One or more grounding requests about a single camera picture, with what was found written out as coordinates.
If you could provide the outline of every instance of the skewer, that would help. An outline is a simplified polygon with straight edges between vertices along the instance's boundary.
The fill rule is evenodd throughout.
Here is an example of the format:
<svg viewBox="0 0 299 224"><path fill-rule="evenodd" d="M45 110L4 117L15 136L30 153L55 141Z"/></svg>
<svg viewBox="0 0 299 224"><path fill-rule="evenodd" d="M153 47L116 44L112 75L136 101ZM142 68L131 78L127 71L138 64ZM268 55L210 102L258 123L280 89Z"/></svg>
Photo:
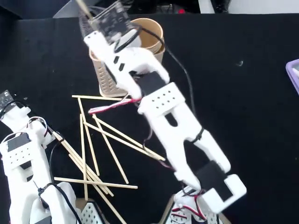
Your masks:
<svg viewBox="0 0 299 224"><path fill-rule="evenodd" d="M85 145L84 145L84 129L83 129L83 118L80 114L80 132L81 132L81 148L82 148L82 160L83 160L83 180L87 180L86 177L86 159L85 159ZM88 201L87 184L84 184L84 198Z"/></svg>
<svg viewBox="0 0 299 224"><path fill-rule="evenodd" d="M97 122L97 121L96 121L96 123L97 123L99 129L103 131L103 128L102 128L101 124L100 124L99 122ZM122 167L121 167L121 164L120 164L120 162L118 161L118 159L117 159L117 157L116 157L116 155L115 155L115 153L114 153L114 151L113 151L113 149L112 149L112 147L111 147L111 145L110 145L110 142L109 142L107 136L104 135L103 133L102 133L102 135L103 135L103 138L104 138L104 140L105 140L105 142L106 142L106 144L107 144L107 146L108 146L108 148L109 148L109 150L110 150L110 152L111 152L111 155L112 155L112 157L113 157L113 159L114 159L114 161L115 161L115 163L116 163L118 169L119 169L120 172L121 172L122 178L125 180L125 183L128 184L129 181L128 181L128 179L127 179L127 176L126 176L125 172L123 171L123 169L122 169Z"/></svg>
<svg viewBox="0 0 299 224"><path fill-rule="evenodd" d="M134 185L104 183L104 182L97 182L97 181L84 181L84 180L77 180L77 179L70 179L70 178L63 178L63 177L54 177L54 180L64 181L64 182L72 182L72 183L95 184L95 185L115 187L115 188L138 189L138 186L134 186Z"/></svg>
<svg viewBox="0 0 299 224"><path fill-rule="evenodd" d="M82 114L83 122L85 123L86 122L86 118L85 118L85 115L84 115L84 110L83 110L83 106L82 106L82 102L81 102L80 98L78 98L78 103L79 103L80 111L81 111L81 114ZM99 176L100 172L99 172L99 167L98 167L97 159L95 157L95 153L94 153L94 149L93 149L93 142L92 142L92 139L90 137L90 133L89 133L88 127L86 127L86 126L84 126L84 127L85 127L85 131L86 131L86 135L87 135L87 139L88 139L90 151L92 152L93 164L94 164L95 172Z"/></svg>
<svg viewBox="0 0 299 224"><path fill-rule="evenodd" d="M143 145L140 144L139 142L135 141L134 139L130 138L129 136L127 136L126 134L122 133L121 131L117 130L116 128L112 127L111 125L107 124L106 122L102 121L101 119L99 119L95 114L93 115L93 119L96 122L101 123L102 125L106 126L107 128L109 128L110 130L114 131L115 133L119 134L121 137L125 138L126 140L132 142L133 144L135 144L136 146L143 148ZM145 147L146 150L148 152L150 152L151 154L153 154L155 157L159 158L159 160L163 160L165 161L165 158L163 158L162 156L160 156L159 154L153 152L152 150L150 150L149 148Z"/></svg>

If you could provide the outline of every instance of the wire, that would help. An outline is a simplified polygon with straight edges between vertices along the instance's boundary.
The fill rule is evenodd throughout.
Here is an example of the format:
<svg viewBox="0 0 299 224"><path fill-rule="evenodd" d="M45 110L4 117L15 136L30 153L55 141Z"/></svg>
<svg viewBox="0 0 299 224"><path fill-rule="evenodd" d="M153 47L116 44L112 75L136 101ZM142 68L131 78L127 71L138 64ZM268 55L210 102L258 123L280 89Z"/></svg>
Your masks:
<svg viewBox="0 0 299 224"><path fill-rule="evenodd" d="M131 23L131 24L133 24L133 26L135 28L137 28L136 33L133 36L131 36L131 38L128 39L124 44L122 44L121 46L118 47L118 44L120 43L120 39L119 39L116 42L116 45L114 47L114 53L119 53L121 50L123 50L124 48L126 48L130 43L132 43L139 36L139 34L140 34L141 30L142 30L142 26L140 26L139 24L135 24L135 23Z"/></svg>
<svg viewBox="0 0 299 224"><path fill-rule="evenodd" d="M31 121L32 119L34 119L34 120L39 119L39 120L41 120L41 121L45 124L46 131L45 131L45 133L44 133L43 135L44 135L44 137L46 137L46 135L47 135L47 133L48 133L48 125L47 125L46 120L45 120L44 118L42 118L42 117L38 117L38 116L31 117L31 118L29 118L26 127L29 126L29 124L31 123L30 121Z"/></svg>
<svg viewBox="0 0 299 224"><path fill-rule="evenodd" d="M53 157L53 152L54 152L54 149L61 144L61 142L64 141L64 137L62 137L62 139L60 141L58 141L54 146L53 148L51 149L51 153L50 153L50 158L49 158L49 171L50 171L50 176L51 176L51 181L54 182L54 176L53 176L53 173L52 173L52 157Z"/></svg>
<svg viewBox="0 0 299 224"><path fill-rule="evenodd" d="M217 224L220 224L219 214L216 215L216 218L217 218Z"/></svg>
<svg viewBox="0 0 299 224"><path fill-rule="evenodd" d="M82 224L80 217L78 216L77 212L75 211L74 207L72 206L72 204L70 203L69 198L67 197L67 195L65 194L65 192L56 184L54 183L48 183L44 188L39 188L38 189L38 196L40 197L41 194L49 187L49 186L54 186L60 193L61 195L64 197L67 205L69 206L69 208L71 209L71 211L73 212L74 216L76 217L76 220L79 224Z"/></svg>
<svg viewBox="0 0 299 224"><path fill-rule="evenodd" d="M109 106L98 106L98 107L91 108L91 109L89 109L88 113L89 114L97 114L97 113L101 113L104 111L108 111L112 108L116 108L116 107L127 105L127 104L132 104L132 103L138 102L140 100L141 100L141 98L140 99L128 99L128 100L123 99L122 101L111 104Z"/></svg>
<svg viewBox="0 0 299 224"><path fill-rule="evenodd" d="M3 109L0 111L0 120L2 120L2 119L4 118L5 109L6 109L8 106L10 106L11 104L13 104L13 103L19 103L19 104L21 104L21 105L24 106L24 107L28 107L28 106L27 106L23 101L21 101L21 100L12 100L12 101L8 102L8 103L3 107Z"/></svg>
<svg viewBox="0 0 299 224"><path fill-rule="evenodd" d="M11 133L11 134L9 134L8 136L6 136L6 137L2 140L2 142L1 142L0 144L2 144L3 142L7 141L8 138L10 138L11 136L16 135L16 134L18 134L18 133L26 133L26 132L14 132L14 133Z"/></svg>
<svg viewBox="0 0 299 224"><path fill-rule="evenodd" d="M142 30L152 36L154 36L156 39L158 39L160 41L160 43L162 44L162 47L164 46L165 50L170 54L170 56L176 61L176 63L178 63L178 65L181 67L181 69L184 71L187 82L188 82L188 86L189 86L189 94L190 94L190 102L191 102L191 110L192 113L194 114L194 116L197 118L196 116L196 109L195 109L195 102L194 102L194 93L193 93L193 86L192 86L192 81L190 78L190 75L188 73L188 71L186 70L186 68L182 65L182 63L177 59L177 57L174 56L174 54L170 51L170 49L168 48L168 46L164 43L164 41L154 32L142 27ZM204 132L204 128L202 127L200 130L200 133L198 134L197 138L200 139L202 133Z"/></svg>

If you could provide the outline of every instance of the red and white wire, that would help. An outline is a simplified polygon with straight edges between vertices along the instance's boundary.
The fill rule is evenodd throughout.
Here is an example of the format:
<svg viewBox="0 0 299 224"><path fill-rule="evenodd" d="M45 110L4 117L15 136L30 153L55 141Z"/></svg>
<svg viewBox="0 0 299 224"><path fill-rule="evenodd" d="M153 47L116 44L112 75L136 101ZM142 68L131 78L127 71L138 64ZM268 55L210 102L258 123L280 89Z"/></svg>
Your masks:
<svg viewBox="0 0 299 224"><path fill-rule="evenodd" d="M180 211L181 209L187 209L189 210L190 212L192 212L194 215L197 215L198 217L200 217L201 219L204 219L206 220L206 217L205 215L202 213L201 209L199 208L198 206L198 212L196 210L194 210L193 208L187 206L187 205L183 205L182 208L175 208L175 209L172 209L171 211L173 212L177 212L177 211Z"/></svg>
<svg viewBox="0 0 299 224"><path fill-rule="evenodd" d="M133 104L133 103L138 102L140 100L141 100L141 98L140 99L130 99L130 100L123 100L123 101L111 104L109 106L98 106L98 107L91 108L88 111L88 113L89 114L97 114L97 113L101 113L101 112L110 110L112 108L116 108L116 107L123 106L123 105L126 105L126 104Z"/></svg>

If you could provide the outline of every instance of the circuit board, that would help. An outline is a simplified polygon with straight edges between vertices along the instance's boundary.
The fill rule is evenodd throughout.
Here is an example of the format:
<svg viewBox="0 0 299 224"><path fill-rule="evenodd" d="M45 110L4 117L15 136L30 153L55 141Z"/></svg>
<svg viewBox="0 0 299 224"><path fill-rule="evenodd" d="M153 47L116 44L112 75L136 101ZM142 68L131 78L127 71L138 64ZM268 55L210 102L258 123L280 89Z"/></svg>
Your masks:
<svg viewBox="0 0 299 224"><path fill-rule="evenodd" d="M134 26L120 1L116 1L91 22L105 37L108 44L119 40Z"/></svg>
<svg viewBox="0 0 299 224"><path fill-rule="evenodd" d="M13 100L13 98L10 95L8 90L5 90L3 93L1 93L0 94L0 112L5 107L5 105L8 104L9 102L11 102L12 100ZM15 106L15 103L12 103L5 109L5 112L10 111L14 106Z"/></svg>

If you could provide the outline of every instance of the black surface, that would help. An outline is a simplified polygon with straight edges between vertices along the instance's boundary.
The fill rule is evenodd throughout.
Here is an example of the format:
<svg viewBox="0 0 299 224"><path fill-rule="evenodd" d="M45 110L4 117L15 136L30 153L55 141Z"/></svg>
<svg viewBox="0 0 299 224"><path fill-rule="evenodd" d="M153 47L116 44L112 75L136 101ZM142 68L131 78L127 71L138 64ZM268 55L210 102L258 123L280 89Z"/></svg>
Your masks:
<svg viewBox="0 0 299 224"><path fill-rule="evenodd" d="M271 223L277 214L285 223L297 218L299 97L285 64L299 58L299 15L150 18L161 23L165 42L191 74L200 122L229 158L231 173L238 174L247 186L247 195L226 209L225 215L242 224ZM99 90L78 20L19 21L1 33L9 38L1 43L6 48L0 55L0 92L8 89L19 98L28 97L27 103L36 113L80 151L79 108L71 95L97 95ZM163 65L189 103L183 71L167 53ZM104 104L83 100L85 111ZM147 122L133 105L105 112L101 118L138 141L148 135ZM1 139L9 133L0 124ZM101 135L93 130L91 135L101 179L124 183ZM130 184L139 186L138 190L111 188L115 194L109 197L111 203L129 224L158 222L180 184L171 171L151 158L113 140L111 144ZM164 154L155 137L148 146ZM191 144L186 146L187 160L197 170L206 158ZM53 162L54 176L82 178L62 147L57 148ZM87 162L93 168L89 150ZM0 167L0 220L7 223L9 195ZM83 197L83 186L73 187ZM119 223L92 187L89 192L110 223Z"/></svg>

